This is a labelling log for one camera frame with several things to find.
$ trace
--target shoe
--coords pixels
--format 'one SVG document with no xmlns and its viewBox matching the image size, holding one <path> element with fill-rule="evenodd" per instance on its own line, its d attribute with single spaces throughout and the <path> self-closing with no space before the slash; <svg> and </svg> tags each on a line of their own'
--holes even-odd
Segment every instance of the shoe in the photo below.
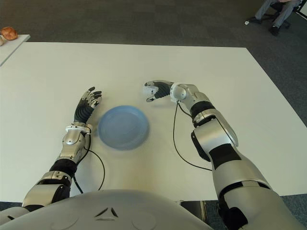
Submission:
<svg viewBox="0 0 307 230">
<path fill-rule="evenodd" d="M 270 33 L 274 36 L 277 36 L 279 34 L 279 28 L 277 26 L 272 26 L 269 29 Z"/>
<path fill-rule="evenodd" d="M 257 24 L 262 23 L 262 20 L 259 20 L 256 17 L 249 18 L 247 21 L 249 21 L 250 23 L 257 23 Z"/>
</svg>

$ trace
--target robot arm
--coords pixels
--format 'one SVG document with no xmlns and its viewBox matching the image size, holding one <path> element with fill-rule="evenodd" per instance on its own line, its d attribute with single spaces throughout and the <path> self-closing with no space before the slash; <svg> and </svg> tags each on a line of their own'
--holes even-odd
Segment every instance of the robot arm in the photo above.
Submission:
<svg viewBox="0 0 307 230">
<path fill-rule="evenodd" d="M 172 101 L 184 103 L 192 116 L 192 141 L 199 155 L 212 163 L 218 212 L 228 229 L 305 229 L 258 168 L 238 151 L 235 132 L 209 98 L 195 85 L 165 81 L 145 84 L 153 89 L 151 98 L 159 98 L 161 85 L 163 95 L 169 88 Z"/>
<path fill-rule="evenodd" d="M 74 114 L 74 122 L 66 127 L 62 140 L 62 151 L 49 172 L 30 189 L 22 207 L 9 208 L 0 213 L 0 225 L 28 212 L 63 200 L 70 196 L 71 179 L 77 171 L 80 160 L 85 156 L 83 150 L 85 136 L 90 135 L 92 126 L 87 124 L 94 109 L 101 101 L 101 91 L 87 90 L 80 99 Z"/>
</svg>

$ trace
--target person's leg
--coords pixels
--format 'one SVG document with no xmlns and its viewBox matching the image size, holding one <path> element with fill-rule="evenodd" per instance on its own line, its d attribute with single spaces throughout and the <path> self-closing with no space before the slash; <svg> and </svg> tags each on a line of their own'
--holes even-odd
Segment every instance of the person's leg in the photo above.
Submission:
<svg viewBox="0 0 307 230">
<path fill-rule="evenodd" d="M 300 0 L 293 0 L 287 2 L 283 6 L 283 10 L 280 15 L 275 19 L 273 26 L 277 26 L 278 28 L 283 24 L 284 20 L 286 20 L 292 13 L 293 8 L 300 4 Z"/>
<path fill-rule="evenodd" d="M 266 0 L 263 5 L 260 7 L 260 9 L 257 11 L 257 13 L 255 14 L 255 18 L 257 20 L 260 20 L 263 15 L 265 14 L 265 12 L 268 10 L 268 8 L 273 4 L 278 2 L 278 0 Z"/>
</svg>

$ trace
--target office chair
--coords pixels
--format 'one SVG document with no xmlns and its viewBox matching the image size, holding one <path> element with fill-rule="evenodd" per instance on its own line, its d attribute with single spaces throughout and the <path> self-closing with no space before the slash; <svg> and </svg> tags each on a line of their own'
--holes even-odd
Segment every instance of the office chair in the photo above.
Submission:
<svg viewBox="0 0 307 230">
<path fill-rule="evenodd" d="M 271 7 L 276 10 L 276 13 L 275 14 L 267 14 L 267 13 L 264 14 L 264 16 L 267 16 L 267 17 L 262 18 L 262 21 L 266 21 L 266 20 L 274 21 L 279 16 L 279 14 L 282 12 L 283 5 L 285 5 L 285 4 L 286 4 L 286 2 L 277 2 L 277 3 L 272 4 Z M 294 7 L 292 12 L 297 12 L 298 9 L 300 8 L 300 6 L 301 6 L 301 4 Z M 291 24 L 287 20 L 285 20 L 283 22 L 282 26 L 283 25 L 285 25 L 286 29 L 289 29 L 290 26 L 291 26 Z"/>
</svg>

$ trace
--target robot finger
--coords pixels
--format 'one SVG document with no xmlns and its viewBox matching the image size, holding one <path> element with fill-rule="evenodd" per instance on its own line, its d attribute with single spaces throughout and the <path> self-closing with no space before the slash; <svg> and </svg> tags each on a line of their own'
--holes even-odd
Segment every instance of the robot finger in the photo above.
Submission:
<svg viewBox="0 0 307 230">
<path fill-rule="evenodd" d="M 98 98 L 95 98 L 94 100 L 92 100 L 92 102 L 90 103 L 90 107 L 92 107 L 93 109 L 96 108 L 96 106 L 98 106 L 98 104 L 101 102 L 102 98 L 101 96 L 99 96 Z"/>
<path fill-rule="evenodd" d="M 97 94 L 97 95 L 94 95 L 94 99 L 97 99 L 97 98 L 99 98 L 99 97 L 101 97 L 102 95 L 101 94 Z"/>
<path fill-rule="evenodd" d="M 101 91 L 92 92 L 92 93 L 90 93 L 90 94 L 86 97 L 86 100 L 87 100 L 88 102 L 90 102 L 90 101 L 92 101 L 94 98 L 97 98 L 97 97 L 95 97 L 95 96 L 96 96 L 96 95 L 99 95 L 99 94 L 101 94 Z"/>
<path fill-rule="evenodd" d="M 159 86 L 161 83 L 167 84 L 167 85 L 172 85 L 174 84 L 171 81 L 168 80 L 152 80 L 152 81 L 148 81 L 145 83 L 145 86 Z"/>
<path fill-rule="evenodd" d="M 95 89 L 94 86 L 91 87 L 91 88 L 89 88 L 89 89 L 82 95 L 81 100 L 84 101 L 84 100 L 88 97 L 88 95 L 91 93 L 91 91 L 93 91 L 94 89 Z"/>
<path fill-rule="evenodd" d="M 155 95 L 150 96 L 149 98 L 146 99 L 146 102 L 152 102 L 156 99 Z"/>
<path fill-rule="evenodd" d="M 153 81 L 149 81 L 147 83 L 145 83 L 144 85 L 144 93 L 146 95 L 154 95 L 155 93 L 157 93 L 157 91 L 159 90 L 158 87 L 154 86 L 154 82 Z"/>
</svg>

